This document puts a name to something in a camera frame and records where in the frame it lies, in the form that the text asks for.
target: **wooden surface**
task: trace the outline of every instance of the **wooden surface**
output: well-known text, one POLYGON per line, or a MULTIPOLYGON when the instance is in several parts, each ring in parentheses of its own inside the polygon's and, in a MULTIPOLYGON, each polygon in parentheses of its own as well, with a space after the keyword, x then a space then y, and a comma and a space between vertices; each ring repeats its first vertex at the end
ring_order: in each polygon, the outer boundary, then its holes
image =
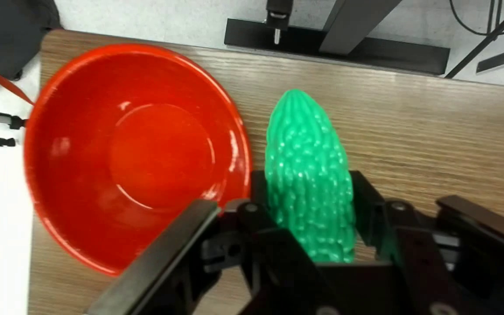
MULTIPOLYGON (((43 44, 43 83, 71 58, 134 43, 53 32, 43 44)), ((332 116, 353 169, 386 195, 435 214, 435 200, 461 195, 504 216, 504 88, 361 69, 347 64, 158 44, 213 74, 237 102, 263 169, 265 132, 279 97, 302 88, 332 116)), ((36 221, 31 314, 83 314, 111 284, 67 256, 36 221)), ((235 314, 248 291, 230 272, 199 314, 235 314)))

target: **red bowl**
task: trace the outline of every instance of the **red bowl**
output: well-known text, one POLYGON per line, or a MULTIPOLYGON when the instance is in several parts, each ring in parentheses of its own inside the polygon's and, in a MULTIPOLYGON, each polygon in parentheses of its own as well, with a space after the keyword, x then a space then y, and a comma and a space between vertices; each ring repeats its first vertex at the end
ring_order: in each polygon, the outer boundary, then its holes
POLYGON ((36 211, 73 256, 122 274, 199 198, 251 191, 251 151, 228 93, 153 46, 108 46, 45 88, 25 139, 36 211))

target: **green corn toy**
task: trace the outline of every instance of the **green corn toy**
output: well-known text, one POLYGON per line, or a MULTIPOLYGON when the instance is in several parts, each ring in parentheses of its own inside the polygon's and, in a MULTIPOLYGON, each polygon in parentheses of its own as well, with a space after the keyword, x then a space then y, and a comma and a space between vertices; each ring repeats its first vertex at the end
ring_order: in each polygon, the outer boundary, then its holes
POLYGON ((354 188, 349 160, 325 109, 291 90, 269 127, 269 207, 316 263, 353 263, 354 188))

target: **black cable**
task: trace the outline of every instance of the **black cable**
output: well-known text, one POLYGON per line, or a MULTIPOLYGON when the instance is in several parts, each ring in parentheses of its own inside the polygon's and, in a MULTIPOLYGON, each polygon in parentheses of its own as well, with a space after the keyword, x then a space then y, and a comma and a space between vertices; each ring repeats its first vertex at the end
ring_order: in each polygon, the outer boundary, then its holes
POLYGON ((461 20, 461 16, 459 16, 459 13, 458 13, 458 9, 456 9, 454 0, 449 0, 449 2, 451 2, 451 11, 452 11, 452 15, 456 16, 458 23, 459 23, 465 30, 468 30, 470 34, 479 36, 479 37, 487 37, 487 36, 489 36, 489 34, 486 34, 486 32, 479 32, 479 30, 468 27, 468 25, 461 20))

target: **orange bowl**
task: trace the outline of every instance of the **orange bowl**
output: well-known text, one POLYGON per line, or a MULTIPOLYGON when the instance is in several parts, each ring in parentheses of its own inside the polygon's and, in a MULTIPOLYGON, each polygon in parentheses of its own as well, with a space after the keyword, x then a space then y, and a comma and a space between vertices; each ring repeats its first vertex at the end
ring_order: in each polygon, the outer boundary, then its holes
POLYGON ((109 275, 193 200, 248 198, 253 170, 228 93, 153 46, 108 46, 66 65, 31 116, 25 169, 46 230, 109 275))

